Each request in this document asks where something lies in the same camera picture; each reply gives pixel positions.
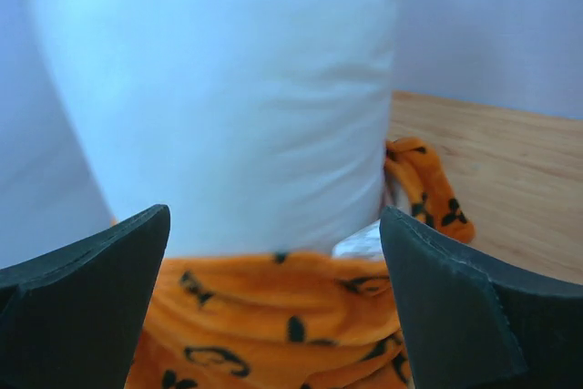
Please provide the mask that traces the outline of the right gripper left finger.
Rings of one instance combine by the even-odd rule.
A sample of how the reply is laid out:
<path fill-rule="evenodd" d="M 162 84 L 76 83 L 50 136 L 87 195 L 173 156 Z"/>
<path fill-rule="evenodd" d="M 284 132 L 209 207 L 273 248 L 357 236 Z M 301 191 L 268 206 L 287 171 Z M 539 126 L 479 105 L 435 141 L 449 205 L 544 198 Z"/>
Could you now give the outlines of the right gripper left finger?
<path fill-rule="evenodd" d="M 2 387 L 123 387 L 169 229 L 169 207 L 154 205 L 2 269 Z"/>

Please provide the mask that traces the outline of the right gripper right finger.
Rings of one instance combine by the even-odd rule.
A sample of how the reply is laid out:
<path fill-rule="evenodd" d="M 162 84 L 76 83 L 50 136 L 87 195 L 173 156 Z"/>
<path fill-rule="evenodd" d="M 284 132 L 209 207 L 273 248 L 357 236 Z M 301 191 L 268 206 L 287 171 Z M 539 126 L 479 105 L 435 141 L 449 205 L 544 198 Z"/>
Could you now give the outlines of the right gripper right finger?
<path fill-rule="evenodd" d="M 394 207 L 380 235 L 416 387 L 581 387 L 581 285 L 496 259 Z"/>

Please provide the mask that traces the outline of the orange black-patterned plush pillowcase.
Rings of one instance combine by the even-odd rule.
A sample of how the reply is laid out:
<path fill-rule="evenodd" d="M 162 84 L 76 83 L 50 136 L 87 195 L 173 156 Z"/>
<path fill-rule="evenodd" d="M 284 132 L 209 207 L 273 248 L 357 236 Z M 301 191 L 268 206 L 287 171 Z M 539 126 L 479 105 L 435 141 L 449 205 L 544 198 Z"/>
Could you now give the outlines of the orange black-patterned plush pillowcase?
<path fill-rule="evenodd" d="M 378 239 L 162 262 L 129 388 L 405 388 Z"/>

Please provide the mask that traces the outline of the white pillow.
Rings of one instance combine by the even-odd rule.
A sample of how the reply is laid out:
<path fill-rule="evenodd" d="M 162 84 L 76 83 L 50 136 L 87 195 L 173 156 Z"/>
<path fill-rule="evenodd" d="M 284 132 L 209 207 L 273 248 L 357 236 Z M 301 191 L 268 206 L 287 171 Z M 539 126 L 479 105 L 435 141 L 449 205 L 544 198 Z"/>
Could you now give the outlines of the white pillow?
<path fill-rule="evenodd" d="M 378 219 L 399 0 L 26 0 L 119 220 L 175 256 L 327 252 Z"/>

